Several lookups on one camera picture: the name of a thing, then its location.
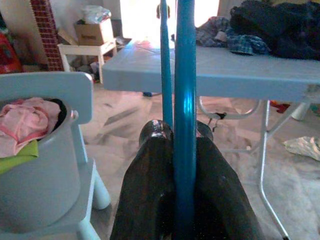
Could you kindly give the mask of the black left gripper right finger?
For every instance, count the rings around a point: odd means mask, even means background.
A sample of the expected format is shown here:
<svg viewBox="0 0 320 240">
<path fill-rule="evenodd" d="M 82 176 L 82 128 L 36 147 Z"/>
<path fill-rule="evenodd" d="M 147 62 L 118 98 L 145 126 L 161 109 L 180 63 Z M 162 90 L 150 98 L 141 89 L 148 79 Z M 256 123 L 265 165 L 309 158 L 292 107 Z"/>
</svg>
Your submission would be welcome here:
<svg viewBox="0 0 320 240">
<path fill-rule="evenodd" d="M 199 240 L 264 240 L 265 235 L 237 173 L 197 122 L 195 232 Z"/>
</svg>

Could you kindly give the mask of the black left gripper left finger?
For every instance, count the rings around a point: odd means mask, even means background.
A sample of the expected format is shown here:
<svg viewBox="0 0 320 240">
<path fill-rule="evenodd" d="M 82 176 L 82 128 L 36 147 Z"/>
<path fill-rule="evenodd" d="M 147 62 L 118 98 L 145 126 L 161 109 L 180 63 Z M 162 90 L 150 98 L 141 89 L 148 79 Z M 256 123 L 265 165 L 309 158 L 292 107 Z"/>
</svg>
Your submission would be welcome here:
<svg viewBox="0 0 320 240">
<path fill-rule="evenodd" d="M 175 208 L 173 132 L 150 120 L 139 135 L 139 150 L 127 168 L 110 239 L 164 240 L 173 232 Z"/>
</svg>

